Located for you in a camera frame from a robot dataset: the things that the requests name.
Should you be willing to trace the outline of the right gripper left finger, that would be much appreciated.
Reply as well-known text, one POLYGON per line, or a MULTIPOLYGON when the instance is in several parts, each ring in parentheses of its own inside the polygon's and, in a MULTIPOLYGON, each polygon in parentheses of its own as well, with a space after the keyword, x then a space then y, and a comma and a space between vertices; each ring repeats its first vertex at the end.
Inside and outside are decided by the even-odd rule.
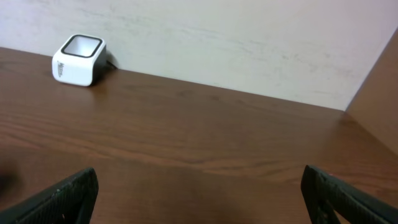
POLYGON ((1 223, 89 223, 99 184, 88 167, 1 212, 1 223))

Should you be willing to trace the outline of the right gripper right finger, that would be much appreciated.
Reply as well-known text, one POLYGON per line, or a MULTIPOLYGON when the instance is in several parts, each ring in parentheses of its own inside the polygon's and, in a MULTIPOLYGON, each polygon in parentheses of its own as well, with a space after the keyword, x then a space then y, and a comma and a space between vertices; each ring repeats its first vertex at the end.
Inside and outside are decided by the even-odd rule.
POLYGON ((301 192, 312 223, 397 223, 397 209, 311 165, 305 166, 301 192))

